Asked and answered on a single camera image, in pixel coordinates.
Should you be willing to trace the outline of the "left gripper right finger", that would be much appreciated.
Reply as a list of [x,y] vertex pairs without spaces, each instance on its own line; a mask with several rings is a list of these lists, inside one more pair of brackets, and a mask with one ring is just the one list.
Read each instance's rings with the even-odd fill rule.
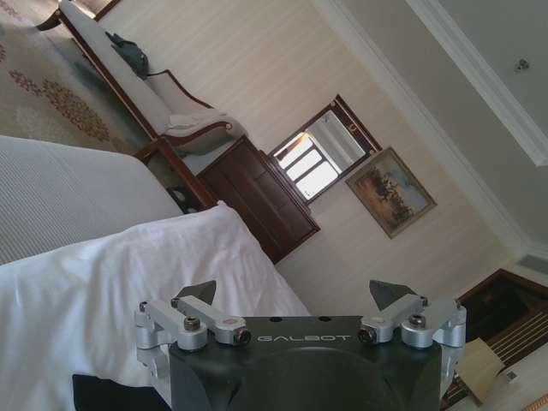
[[369,345],[392,340],[396,329],[410,348],[442,347],[441,379],[451,381],[466,343],[467,309],[440,297],[429,301],[410,287],[379,280],[369,282],[378,312],[360,320],[359,339]]

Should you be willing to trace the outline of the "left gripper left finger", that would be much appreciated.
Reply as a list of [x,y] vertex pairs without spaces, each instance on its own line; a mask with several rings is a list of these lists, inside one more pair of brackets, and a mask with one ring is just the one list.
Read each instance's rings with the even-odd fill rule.
[[187,286],[171,299],[143,301],[135,311],[137,359],[153,377],[169,374],[169,359],[162,347],[175,344],[183,351],[204,348],[208,337],[228,346],[251,341],[246,320],[213,307],[217,283],[208,281]]

